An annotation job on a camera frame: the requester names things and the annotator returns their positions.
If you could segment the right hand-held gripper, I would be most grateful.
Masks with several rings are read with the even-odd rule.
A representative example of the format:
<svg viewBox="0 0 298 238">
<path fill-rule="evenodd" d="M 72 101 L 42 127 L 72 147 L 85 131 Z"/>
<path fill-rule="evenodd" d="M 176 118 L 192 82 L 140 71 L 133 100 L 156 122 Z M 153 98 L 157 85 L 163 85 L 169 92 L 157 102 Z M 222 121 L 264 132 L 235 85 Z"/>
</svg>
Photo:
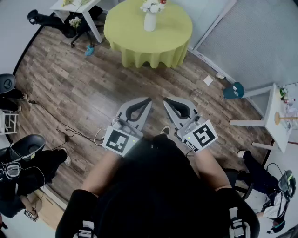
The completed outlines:
<svg viewBox="0 0 298 238">
<path fill-rule="evenodd" d="M 210 120 L 196 115 L 197 108 L 190 100 L 166 97 L 163 104 L 171 122 L 178 129 L 177 137 L 192 151 L 201 151 L 218 139 Z"/>
</svg>

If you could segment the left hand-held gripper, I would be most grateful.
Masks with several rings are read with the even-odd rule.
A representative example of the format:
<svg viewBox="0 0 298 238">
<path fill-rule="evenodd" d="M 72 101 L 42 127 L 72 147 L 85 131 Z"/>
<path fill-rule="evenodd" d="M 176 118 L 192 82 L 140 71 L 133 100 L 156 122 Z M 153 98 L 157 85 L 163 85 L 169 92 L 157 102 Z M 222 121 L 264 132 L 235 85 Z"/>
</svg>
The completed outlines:
<svg viewBox="0 0 298 238">
<path fill-rule="evenodd" d="M 152 108 L 152 99 L 141 97 L 125 102 L 107 127 L 102 146 L 120 156 L 126 154 L 143 138 L 143 129 Z"/>
</svg>

